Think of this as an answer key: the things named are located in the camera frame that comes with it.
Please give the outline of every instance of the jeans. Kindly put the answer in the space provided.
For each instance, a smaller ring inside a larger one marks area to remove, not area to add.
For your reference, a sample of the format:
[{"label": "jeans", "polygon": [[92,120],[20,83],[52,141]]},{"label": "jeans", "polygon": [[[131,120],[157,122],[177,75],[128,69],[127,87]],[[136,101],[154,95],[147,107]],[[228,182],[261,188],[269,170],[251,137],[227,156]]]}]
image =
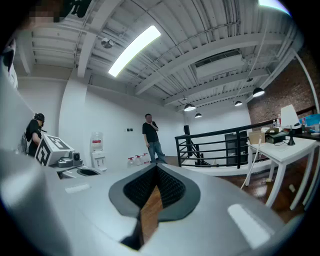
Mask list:
[{"label": "jeans", "polygon": [[151,157],[151,162],[152,163],[156,163],[156,158],[155,158],[155,153],[157,154],[159,160],[166,164],[166,159],[165,159],[165,154],[162,152],[161,150],[161,144],[159,141],[156,141],[156,142],[149,142],[149,154],[150,154],[150,157]]}]

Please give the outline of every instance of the table leg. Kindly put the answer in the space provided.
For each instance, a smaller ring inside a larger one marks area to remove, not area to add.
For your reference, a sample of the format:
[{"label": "table leg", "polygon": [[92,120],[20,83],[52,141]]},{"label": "table leg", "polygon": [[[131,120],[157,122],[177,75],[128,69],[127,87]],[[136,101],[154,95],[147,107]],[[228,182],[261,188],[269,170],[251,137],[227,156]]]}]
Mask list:
[{"label": "table leg", "polygon": [[269,173],[269,179],[272,179],[274,176],[276,162],[271,161],[271,167],[270,167],[270,173]]},{"label": "table leg", "polygon": [[313,163],[313,160],[314,160],[314,155],[315,155],[315,149],[313,149],[312,152],[309,153],[309,155],[308,155],[308,162],[306,164],[306,169],[304,171],[304,175],[303,175],[303,179],[302,179],[301,185],[299,187],[298,192],[295,195],[295,198],[294,198],[292,204],[290,205],[290,209],[291,210],[293,210],[297,206],[297,204],[298,204],[298,202],[299,202],[299,200],[300,200],[300,198],[302,196],[302,193],[304,192],[304,190],[306,188],[307,181],[308,181],[308,178],[309,178],[309,175],[310,175],[310,172],[311,172],[312,163]]},{"label": "table leg", "polygon": [[248,146],[248,173],[247,173],[247,180],[245,182],[245,185],[246,186],[249,186],[249,183],[250,183],[250,177],[251,177],[251,174],[249,174],[249,171],[251,169],[251,166],[252,166],[252,148],[250,146]]},{"label": "table leg", "polygon": [[274,181],[274,184],[273,184],[273,188],[271,190],[271,193],[270,193],[270,196],[269,196],[268,200],[265,203],[265,205],[267,207],[271,208],[271,206],[273,205],[273,203],[276,200],[276,197],[277,197],[278,192],[279,192],[280,187],[281,187],[282,180],[284,179],[284,175],[285,175],[285,172],[286,172],[286,167],[287,167],[287,165],[284,164],[284,163],[280,163],[279,164],[278,171],[276,173],[275,181]]},{"label": "table leg", "polygon": [[316,163],[316,168],[315,168],[315,172],[314,172],[314,175],[313,175],[313,178],[312,178],[312,183],[309,187],[309,190],[308,190],[308,193],[306,194],[305,196],[305,199],[303,200],[302,204],[305,206],[306,203],[308,202],[310,196],[311,196],[311,192],[312,190],[314,189],[315,187],[315,184],[316,184],[316,180],[317,180],[317,177],[318,177],[318,172],[319,172],[319,169],[320,169],[320,150],[319,150],[319,154],[318,154],[318,162]]}]

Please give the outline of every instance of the black metal railing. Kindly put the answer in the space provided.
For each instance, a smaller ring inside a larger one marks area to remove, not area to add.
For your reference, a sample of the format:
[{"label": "black metal railing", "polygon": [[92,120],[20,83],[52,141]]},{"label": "black metal railing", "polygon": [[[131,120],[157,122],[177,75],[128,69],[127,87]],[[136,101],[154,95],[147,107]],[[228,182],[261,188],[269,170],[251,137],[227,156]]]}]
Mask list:
[{"label": "black metal railing", "polygon": [[[311,106],[303,110],[297,111],[296,114],[301,115],[309,111],[313,112],[315,109],[316,109],[315,106]],[[247,136],[241,137],[241,132],[247,132],[247,130],[250,130],[250,129],[271,125],[274,119],[270,119],[270,120],[255,123],[255,124],[245,125],[241,127],[231,128],[231,129],[218,130],[218,131],[212,131],[212,132],[206,132],[206,133],[200,133],[200,134],[192,134],[192,135],[185,134],[182,136],[177,136],[175,137],[175,144],[176,144],[176,150],[177,150],[177,156],[178,156],[178,164],[180,167],[181,166],[191,166],[191,167],[237,166],[237,168],[239,169],[241,165],[248,164],[247,160],[241,161],[242,157],[246,157],[248,155],[246,153],[248,145],[241,145],[241,142],[243,141],[246,142],[248,140],[248,137]],[[219,140],[219,141],[204,142],[204,143],[194,143],[192,141],[192,139],[195,139],[195,138],[226,135],[226,134],[232,134],[232,133],[235,133],[236,139],[227,139],[227,140]],[[235,142],[236,147],[220,148],[220,149],[212,149],[212,150],[200,150],[200,147],[199,147],[201,145],[212,145],[212,144],[218,144],[218,143],[231,143],[231,142]],[[204,157],[204,153],[230,151],[230,150],[235,150],[236,154],[229,155],[229,156],[219,156],[219,157]],[[221,160],[221,159],[231,159],[231,158],[236,158],[236,163],[209,164],[208,162],[205,161],[205,160]],[[184,160],[190,160],[190,159],[195,160],[196,161],[195,164],[182,163]],[[267,159],[268,159],[267,157],[263,157],[263,158],[257,159],[256,162],[265,161]]]}]

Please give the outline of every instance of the desk lamp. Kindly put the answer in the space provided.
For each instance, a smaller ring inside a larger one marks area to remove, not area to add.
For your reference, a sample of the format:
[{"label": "desk lamp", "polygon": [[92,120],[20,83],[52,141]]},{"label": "desk lamp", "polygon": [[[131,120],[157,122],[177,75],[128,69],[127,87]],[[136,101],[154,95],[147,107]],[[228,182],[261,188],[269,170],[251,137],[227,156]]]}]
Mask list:
[{"label": "desk lamp", "polygon": [[292,134],[293,134],[292,127],[294,129],[297,129],[297,128],[300,128],[301,125],[299,123],[297,113],[292,104],[281,108],[281,127],[283,129],[290,128],[290,132],[289,132],[290,140],[288,142],[288,146],[294,146],[295,142],[294,142],[294,138],[292,137]]}]

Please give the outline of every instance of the wooden floor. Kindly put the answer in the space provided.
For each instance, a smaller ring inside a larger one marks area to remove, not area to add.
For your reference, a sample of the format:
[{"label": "wooden floor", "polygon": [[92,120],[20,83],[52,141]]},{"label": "wooden floor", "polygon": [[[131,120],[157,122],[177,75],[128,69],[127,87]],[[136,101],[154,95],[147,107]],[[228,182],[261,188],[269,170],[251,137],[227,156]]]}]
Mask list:
[{"label": "wooden floor", "polygon": [[[290,210],[290,205],[293,202],[296,193],[299,189],[301,181],[304,176],[304,172],[307,165],[307,158],[302,158],[290,165],[287,166],[286,172],[284,174],[284,178],[282,181],[282,185],[280,191],[275,199],[274,204],[272,205],[272,209],[282,218],[282,220],[287,223],[292,218],[297,215],[304,213],[304,207],[302,205],[302,201],[306,196],[308,188],[310,186],[311,180],[313,178],[316,164],[317,164],[318,153],[315,152],[312,166],[312,173],[309,177],[308,184],[306,186],[306,190],[304,191],[301,200],[297,207],[294,210]],[[178,166],[178,158],[174,156],[166,156],[166,161],[169,165]],[[273,179],[276,178],[277,171],[274,171]],[[262,184],[262,179],[268,178],[269,172],[263,172],[259,174],[251,175],[249,186],[244,186],[243,190],[248,194],[255,197],[257,200],[260,200],[264,204],[267,202],[267,199],[271,193],[273,182]],[[241,187],[243,182],[245,181],[245,175],[239,176],[227,176],[220,177],[221,179],[227,180],[237,187]],[[289,185],[293,185],[295,188],[295,192],[291,192],[289,189]],[[155,232],[158,226],[157,218],[158,213],[163,209],[160,191],[157,187],[155,187],[153,193],[151,194],[149,200],[145,204],[145,206],[141,209],[141,224],[142,224],[142,233],[144,242],[147,242],[152,234]]]}]

